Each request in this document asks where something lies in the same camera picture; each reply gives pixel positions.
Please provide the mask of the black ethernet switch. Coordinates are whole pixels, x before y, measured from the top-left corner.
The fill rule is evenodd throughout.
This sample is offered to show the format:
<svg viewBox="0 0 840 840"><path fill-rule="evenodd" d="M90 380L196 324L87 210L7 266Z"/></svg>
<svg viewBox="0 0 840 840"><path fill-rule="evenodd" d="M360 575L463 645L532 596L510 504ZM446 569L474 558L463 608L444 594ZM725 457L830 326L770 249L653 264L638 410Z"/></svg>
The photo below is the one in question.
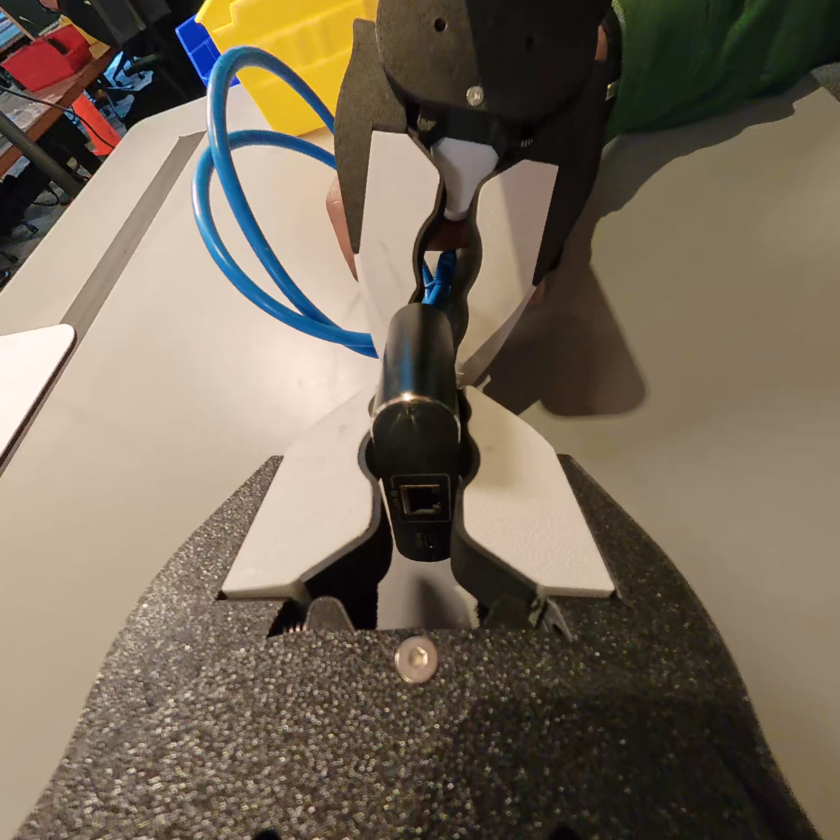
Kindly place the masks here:
<svg viewBox="0 0 840 840"><path fill-rule="evenodd" d="M372 472L397 550L416 562L448 559L460 415L453 333L434 306L411 303L391 320L371 405L371 441Z"/></svg>

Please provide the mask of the red plastic bin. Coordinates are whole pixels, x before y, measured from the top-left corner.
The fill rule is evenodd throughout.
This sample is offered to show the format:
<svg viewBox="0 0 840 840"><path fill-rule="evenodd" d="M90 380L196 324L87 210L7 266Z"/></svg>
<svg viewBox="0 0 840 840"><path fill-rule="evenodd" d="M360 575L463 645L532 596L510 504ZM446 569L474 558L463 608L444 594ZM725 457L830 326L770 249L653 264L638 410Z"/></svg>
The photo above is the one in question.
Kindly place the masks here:
<svg viewBox="0 0 840 840"><path fill-rule="evenodd" d="M20 47L2 68L24 89L39 91L72 77L91 59L84 34L67 25Z"/></svg>

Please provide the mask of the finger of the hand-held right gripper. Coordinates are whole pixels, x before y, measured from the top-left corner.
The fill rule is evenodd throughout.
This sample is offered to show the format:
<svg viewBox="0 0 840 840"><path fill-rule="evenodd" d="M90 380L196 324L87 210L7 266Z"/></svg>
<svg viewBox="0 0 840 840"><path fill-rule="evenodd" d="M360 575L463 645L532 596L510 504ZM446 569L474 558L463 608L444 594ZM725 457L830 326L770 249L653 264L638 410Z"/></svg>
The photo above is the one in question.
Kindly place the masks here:
<svg viewBox="0 0 840 840"><path fill-rule="evenodd" d="M425 148L408 133L375 130L355 266L376 349L424 285L419 242L442 200L442 176Z"/></svg>
<svg viewBox="0 0 840 840"><path fill-rule="evenodd" d="M458 386L479 381L532 297L557 172L556 164L520 161L479 187L474 217L480 261L466 294Z"/></svg>

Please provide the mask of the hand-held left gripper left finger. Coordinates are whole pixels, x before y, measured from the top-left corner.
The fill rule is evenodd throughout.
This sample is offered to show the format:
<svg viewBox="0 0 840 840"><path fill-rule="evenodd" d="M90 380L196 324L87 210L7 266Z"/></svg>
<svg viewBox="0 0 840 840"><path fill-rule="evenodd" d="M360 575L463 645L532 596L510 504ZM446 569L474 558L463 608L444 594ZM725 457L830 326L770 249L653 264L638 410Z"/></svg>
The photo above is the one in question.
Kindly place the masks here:
<svg viewBox="0 0 840 840"><path fill-rule="evenodd" d="M348 401L300 436L280 460L222 585L228 600L330 596L356 627L375 627L392 530L364 458L370 401Z"/></svg>

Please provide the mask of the person's right hand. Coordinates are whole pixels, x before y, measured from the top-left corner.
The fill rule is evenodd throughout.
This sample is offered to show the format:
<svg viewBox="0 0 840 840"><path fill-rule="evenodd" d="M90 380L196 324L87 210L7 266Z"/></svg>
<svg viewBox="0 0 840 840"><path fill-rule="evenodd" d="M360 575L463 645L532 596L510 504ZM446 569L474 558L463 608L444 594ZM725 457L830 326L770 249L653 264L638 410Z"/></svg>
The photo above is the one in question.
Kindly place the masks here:
<svg viewBox="0 0 840 840"><path fill-rule="evenodd" d="M331 223L335 237L338 241L339 248L341 250L341 254L344 258L344 261L350 269L353 279L358 280L358 273L355 266L355 254L353 252L350 242L350 233L343 207L343 198L340 189L340 181L337 176L333 179L330 185L328 194L325 199L325 205L327 208L329 221Z"/></svg>

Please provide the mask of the orange traffic cone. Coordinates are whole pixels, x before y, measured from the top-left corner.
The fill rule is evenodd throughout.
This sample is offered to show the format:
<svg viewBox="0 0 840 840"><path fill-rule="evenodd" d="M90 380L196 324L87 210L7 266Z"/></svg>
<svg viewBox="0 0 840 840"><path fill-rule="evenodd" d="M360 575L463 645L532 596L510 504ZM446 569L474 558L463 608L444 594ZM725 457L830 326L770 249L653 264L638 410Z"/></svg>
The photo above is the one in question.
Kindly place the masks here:
<svg viewBox="0 0 840 840"><path fill-rule="evenodd" d="M81 126L93 144L93 150L100 157L108 157L121 141L121 135L100 113L93 100L82 92L70 106Z"/></svg>

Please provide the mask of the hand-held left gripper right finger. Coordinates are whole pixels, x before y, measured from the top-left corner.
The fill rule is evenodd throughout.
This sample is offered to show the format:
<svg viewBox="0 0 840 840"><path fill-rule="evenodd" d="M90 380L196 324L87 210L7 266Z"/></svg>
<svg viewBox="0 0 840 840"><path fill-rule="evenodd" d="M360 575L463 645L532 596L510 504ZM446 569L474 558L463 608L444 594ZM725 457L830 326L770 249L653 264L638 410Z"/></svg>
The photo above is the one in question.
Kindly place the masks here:
<svg viewBox="0 0 840 840"><path fill-rule="evenodd" d="M459 395L464 476L451 571L480 626L504 601L534 627L554 597L606 599L616 583L551 443L474 386Z"/></svg>

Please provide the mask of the instruction board on white stand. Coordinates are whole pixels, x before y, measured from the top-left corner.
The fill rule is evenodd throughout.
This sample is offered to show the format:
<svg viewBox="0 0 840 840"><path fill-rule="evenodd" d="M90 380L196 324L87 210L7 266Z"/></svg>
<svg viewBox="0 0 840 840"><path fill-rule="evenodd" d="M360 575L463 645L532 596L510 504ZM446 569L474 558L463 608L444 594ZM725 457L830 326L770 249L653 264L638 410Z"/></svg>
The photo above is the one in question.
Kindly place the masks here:
<svg viewBox="0 0 840 840"><path fill-rule="evenodd" d="M65 323L1 337L1 457L16 444L77 340Z"/></svg>

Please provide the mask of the yellow plastic bin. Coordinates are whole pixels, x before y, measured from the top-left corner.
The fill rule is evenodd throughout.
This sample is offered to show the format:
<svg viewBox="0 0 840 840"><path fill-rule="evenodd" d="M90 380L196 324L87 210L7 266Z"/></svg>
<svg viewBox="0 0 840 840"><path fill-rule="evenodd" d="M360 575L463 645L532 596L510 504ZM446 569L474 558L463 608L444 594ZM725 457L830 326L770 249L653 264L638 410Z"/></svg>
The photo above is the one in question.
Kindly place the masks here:
<svg viewBox="0 0 840 840"><path fill-rule="evenodd" d="M335 111L355 19L374 20L376 1L206 1L196 21L219 52L261 48L282 60ZM238 76L269 126L302 136L324 123L286 82L267 71Z"/></svg>

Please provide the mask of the blue plastic bin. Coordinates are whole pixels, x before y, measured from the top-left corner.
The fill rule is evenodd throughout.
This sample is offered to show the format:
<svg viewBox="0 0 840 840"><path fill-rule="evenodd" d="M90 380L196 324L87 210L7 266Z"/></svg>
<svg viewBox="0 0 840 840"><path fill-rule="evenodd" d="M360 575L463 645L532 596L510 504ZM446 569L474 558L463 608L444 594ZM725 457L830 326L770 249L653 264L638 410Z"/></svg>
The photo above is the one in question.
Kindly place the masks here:
<svg viewBox="0 0 840 840"><path fill-rule="evenodd" d="M209 82L213 68L220 57L212 37L196 16L189 17L175 28L183 50L204 86Z"/></svg>

